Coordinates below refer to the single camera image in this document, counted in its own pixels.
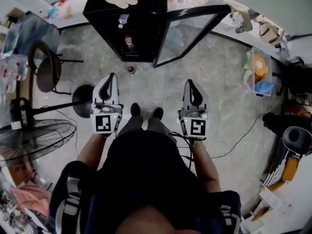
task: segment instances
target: glass cabinet door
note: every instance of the glass cabinet door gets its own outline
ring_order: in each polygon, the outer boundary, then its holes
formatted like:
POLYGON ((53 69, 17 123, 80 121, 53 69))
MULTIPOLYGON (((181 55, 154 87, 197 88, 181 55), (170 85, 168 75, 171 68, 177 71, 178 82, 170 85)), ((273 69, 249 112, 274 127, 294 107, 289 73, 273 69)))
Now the glass cabinet door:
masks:
POLYGON ((228 5, 211 5, 168 12, 154 67, 183 58, 230 11, 228 5))

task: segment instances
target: plastic storage bin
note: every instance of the plastic storage bin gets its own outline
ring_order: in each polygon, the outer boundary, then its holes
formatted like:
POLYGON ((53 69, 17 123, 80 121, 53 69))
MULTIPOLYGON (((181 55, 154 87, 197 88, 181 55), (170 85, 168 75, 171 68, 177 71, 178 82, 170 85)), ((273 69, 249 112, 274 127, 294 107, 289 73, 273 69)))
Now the plastic storage bin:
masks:
POLYGON ((262 77, 261 81, 266 81, 272 83, 272 60, 270 55, 264 53, 263 51, 253 47, 250 51, 246 53, 247 62, 244 66, 245 69, 250 69, 252 74, 248 77, 246 81, 247 87, 252 90, 253 93, 258 96, 271 96, 272 88, 265 93, 260 93, 254 89, 256 70, 257 72, 263 72, 267 68, 267 73, 262 77))

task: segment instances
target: blue object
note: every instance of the blue object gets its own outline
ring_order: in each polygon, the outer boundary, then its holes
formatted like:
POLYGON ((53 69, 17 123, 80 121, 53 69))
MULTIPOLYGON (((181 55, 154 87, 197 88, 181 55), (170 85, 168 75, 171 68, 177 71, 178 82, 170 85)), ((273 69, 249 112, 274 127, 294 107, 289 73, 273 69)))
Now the blue object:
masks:
POLYGON ((267 81, 258 81, 254 85, 254 90, 259 93, 265 93, 274 87, 273 83, 267 81))

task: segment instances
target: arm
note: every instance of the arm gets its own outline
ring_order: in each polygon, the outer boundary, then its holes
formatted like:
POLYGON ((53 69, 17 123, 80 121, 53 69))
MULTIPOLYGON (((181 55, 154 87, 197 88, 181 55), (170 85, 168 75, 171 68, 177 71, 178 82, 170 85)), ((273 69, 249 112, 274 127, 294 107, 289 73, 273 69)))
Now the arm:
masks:
POLYGON ((191 148, 197 177, 209 193, 221 192, 219 175, 202 141, 191 148))
POLYGON ((85 163, 92 171, 97 171, 101 160, 106 137, 93 134, 79 153, 77 161, 85 163))

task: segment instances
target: black stand fan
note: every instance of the black stand fan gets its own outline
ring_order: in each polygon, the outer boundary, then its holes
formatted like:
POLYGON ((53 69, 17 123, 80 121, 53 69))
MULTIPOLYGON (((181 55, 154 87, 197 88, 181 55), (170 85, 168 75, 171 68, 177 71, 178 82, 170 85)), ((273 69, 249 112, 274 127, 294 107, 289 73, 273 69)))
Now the black stand fan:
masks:
POLYGON ((63 119, 35 120, 33 116, 73 106, 79 116, 89 118, 93 89, 83 85, 76 89, 71 103, 40 109, 32 109, 25 98, 11 101, 11 125, 0 129, 0 164, 23 164, 67 143, 76 131, 75 125, 63 119))

